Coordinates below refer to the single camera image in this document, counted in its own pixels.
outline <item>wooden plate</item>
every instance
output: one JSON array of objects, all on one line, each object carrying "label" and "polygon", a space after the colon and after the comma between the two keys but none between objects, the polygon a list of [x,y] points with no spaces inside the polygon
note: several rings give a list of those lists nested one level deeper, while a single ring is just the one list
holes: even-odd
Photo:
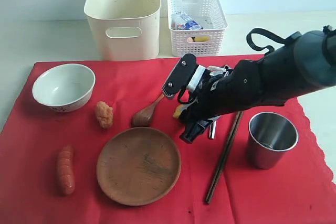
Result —
[{"label": "wooden plate", "polygon": [[180,152],[169,136],[153,128],[135,127],[104,146],[98,157],[97,180],[111,199],[140,206],[165,196],[180,170]]}]

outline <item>storage bin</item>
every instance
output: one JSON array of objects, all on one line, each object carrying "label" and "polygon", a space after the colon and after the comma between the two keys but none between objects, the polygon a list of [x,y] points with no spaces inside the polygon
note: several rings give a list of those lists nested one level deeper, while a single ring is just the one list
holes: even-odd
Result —
[{"label": "storage bin", "polygon": [[161,0],[86,0],[84,13],[104,60],[155,58]]},{"label": "storage bin", "polygon": [[[188,53],[195,56],[217,55],[224,30],[227,28],[227,21],[219,0],[167,0],[167,2],[173,55],[178,57]],[[203,30],[173,30],[171,15],[176,12],[186,12],[203,27]],[[202,37],[207,41],[188,42],[190,37]]]}]

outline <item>stainless steel cup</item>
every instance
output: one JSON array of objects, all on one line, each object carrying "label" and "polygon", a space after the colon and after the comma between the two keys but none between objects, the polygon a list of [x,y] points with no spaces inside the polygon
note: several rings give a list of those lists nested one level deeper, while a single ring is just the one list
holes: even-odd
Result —
[{"label": "stainless steel cup", "polygon": [[286,117],[261,112],[254,115],[249,124],[247,156],[260,169],[270,169],[277,164],[283,154],[298,143],[299,134]]}]

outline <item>red tablecloth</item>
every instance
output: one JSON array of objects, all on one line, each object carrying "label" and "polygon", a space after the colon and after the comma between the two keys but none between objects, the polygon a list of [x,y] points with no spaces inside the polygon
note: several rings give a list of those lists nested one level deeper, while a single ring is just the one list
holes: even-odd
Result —
[{"label": "red tablecloth", "polygon": [[[234,66],[239,59],[260,56],[198,58],[209,66]],[[182,170],[175,187],[162,199],[141,207],[119,205],[100,190],[96,162],[105,143],[130,127],[131,116],[154,101],[178,59],[141,62],[82,61],[96,74],[91,100],[80,110],[60,114],[38,103],[31,88],[45,70],[64,62],[36,63],[0,135],[0,223],[336,223],[336,187],[296,99],[285,107],[253,108],[244,113],[224,175],[210,205],[203,199],[233,115],[222,116],[216,137],[207,134],[193,144],[179,139],[183,125],[172,118],[176,100],[162,100],[152,126],[179,147]],[[103,130],[94,117],[98,101],[114,108],[114,125]],[[260,111],[288,117],[299,131],[299,143],[270,170],[245,160],[248,121]],[[75,148],[76,190],[59,196],[55,178],[58,150]]]}]

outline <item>chopsticks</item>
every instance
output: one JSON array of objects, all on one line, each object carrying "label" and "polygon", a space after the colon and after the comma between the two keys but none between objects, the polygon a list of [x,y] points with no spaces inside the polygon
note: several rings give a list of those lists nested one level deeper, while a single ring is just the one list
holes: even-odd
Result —
[{"label": "chopsticks", "polygon": [[235,117],[235,120],[233,122],[231,131],[230,131],[229,136],[226,140],[226,143],[225,143],[225,146],[223,148],[222,154],[220,155],[221,157],[219,158],[219,162],[217,163],[214,177],[212,179],[211,185],[209,187],[208,193],[207,193],[206,198],[205,198],[205,202],[207,204],[210,204],[210,201],[211,201],[212,197],[214,196],[214,191],[215,191],[216,186],[218,184],[218,180],[219,180],[219,177],[222,173],[223,167],[226,163],[227,157],[229,156],[230,150],[232,148],[233,140],[236,136],[236,133],[237,133],[240,121],[242,119],[242,116],[243,116],[243,111],[239,111],[236,114],[236,117]]}]

